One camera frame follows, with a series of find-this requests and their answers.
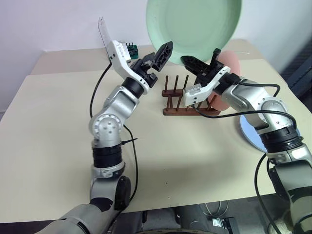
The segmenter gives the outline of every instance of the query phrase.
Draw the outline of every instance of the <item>mint green plate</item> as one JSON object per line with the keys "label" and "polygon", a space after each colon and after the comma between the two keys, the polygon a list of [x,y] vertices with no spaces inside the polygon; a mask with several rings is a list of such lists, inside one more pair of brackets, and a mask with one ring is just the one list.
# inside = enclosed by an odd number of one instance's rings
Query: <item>mint green plate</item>
{"label": "mint green plate", "polygon": [[183,55],[207,61],[230,40],[240,10],[241,0],[149,0],[147,30],[156,49],[173,41],[171,62],[182,64]]}

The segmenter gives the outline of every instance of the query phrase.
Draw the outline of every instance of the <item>floor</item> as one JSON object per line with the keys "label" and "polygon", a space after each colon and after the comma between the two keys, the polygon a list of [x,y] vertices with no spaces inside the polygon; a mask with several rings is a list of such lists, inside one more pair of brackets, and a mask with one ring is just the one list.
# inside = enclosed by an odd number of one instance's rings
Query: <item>floor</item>
{"label": "floor", "polygon": [[[287,202],[281,200],[275,195],[263,196],[264,203],[272,215],[278,218],[287,210]],[[208,204],[211,210],[217,208],[218,203]],[[236,219],[240,234],[266,234],[268,220],[261,210],[256,197],[230,200],[229,208],[224,217],[234,217]],[[5,234],[33,234],[38,232],[51,221],[25,222],[0,224],[0,233]],[[179,228],[176,223],[172,209],[159,209],[148,211],[147,222],[143,224],[143,230]],[[228,232],[220,227],[214,227],[209,221],[209,231],[216,234],[227,234]]]}

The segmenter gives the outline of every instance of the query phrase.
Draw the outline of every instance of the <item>white wall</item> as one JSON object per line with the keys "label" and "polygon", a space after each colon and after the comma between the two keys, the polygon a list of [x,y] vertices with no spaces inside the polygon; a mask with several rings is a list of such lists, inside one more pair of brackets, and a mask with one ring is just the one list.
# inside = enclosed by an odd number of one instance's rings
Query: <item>white wall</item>
{"label": "white wall", "polygon": [[[102,47],[104,16],[112,38],[150,44],[147,0],[1,0],[0,111],[13,99],[42,51]],[[312,34],[311,0],[243,0],[234,38],[256,45],[281,71]]]}

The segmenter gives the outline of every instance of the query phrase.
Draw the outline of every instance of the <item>table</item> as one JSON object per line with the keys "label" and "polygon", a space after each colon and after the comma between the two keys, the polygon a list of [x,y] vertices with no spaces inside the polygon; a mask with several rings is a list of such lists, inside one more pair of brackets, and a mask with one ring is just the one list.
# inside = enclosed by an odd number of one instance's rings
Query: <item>table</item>
{"label": "table", "polygon": [[[241,74],[257,82],[277,83],[278,95],[298,122],[311,148],[312,116],[285,81],[263,59],[240,61]],[[49,220],[89,202],[91,141],[88,107],[102,71],[28,76],[0,122],[0,222]],[[182,66],[167,66],[126,122],[136,141],[138,191],[126,212],[255,196],[254,170],[262,153],[242,136],[238,117],[206,119],[162,115],[160,95]],[[100,85],[94,113],[122,79],[110,70]],[[223,114],[232,113],[228,109]],[[122,139],[130,136],[123,130]],[[134,158],[123,146],[125,174],[134,186]],[[265,165],[259,173],[261,194],[273,193]]]}

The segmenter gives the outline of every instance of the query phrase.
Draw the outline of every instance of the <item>silver metal arm segment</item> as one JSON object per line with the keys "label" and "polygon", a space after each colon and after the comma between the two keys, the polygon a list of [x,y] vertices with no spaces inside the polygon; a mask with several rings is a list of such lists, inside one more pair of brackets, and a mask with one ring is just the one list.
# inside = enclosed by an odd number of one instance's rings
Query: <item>silver metal arm segment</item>
{"label": "silver metal arm segment", "polygon": [[[222,100],[238,111],[274,110],[287,112],[285,104],[271,97],[264,88],[232,85],[222,94]],[[291,133],[292,121],[275,114],[245,115],[247,121],[256,128],[267,147],[267,156],[272,164],[270,178],[275,191],[290,201],[293,224],[297,229],[308,232],[312,229],[312,155],[306,144],[295,137],[278,142]]]}
{"label": "silver metal arm segment", "polygon": [[125,163],[121,156],[120,131],[139,104],[139,97],[146,94],[157,81],[156,75],[147,71],[151,67],[157,71],[163,68],[171,55],[173,44],[168,42],[162,45],[156,54],[138,59],[131,68],[127,66],[119,46],[117,41],[111,41],[108,54],[112,55],[112,64],[125,81],[112,91],[102,110],[89,122],[90,132],[94,136],[90,203],[75,207],[38,234],[106,233],[115,217],[130,202],[131,182],[122,175]]}
{"label": "silver metal arm segment", "polygon": [[[191,56],[181,57],[186,69],[197,76],[195,85],[183,92],[186,105],[204,101],[213,90],[239,112],[287,112],[283,101],[272,97],[263,87],[239,84],[255,82],[229,74],[228,67],[217,61],[220,52],[215,49],[210,65]],[[312,155],[303,138],[285,116],[249,114],[245,117],[260,135],[267,156],[275,165],[269,170],[269,176],[276,193],[290,201],[294,234],[312,232]]]}

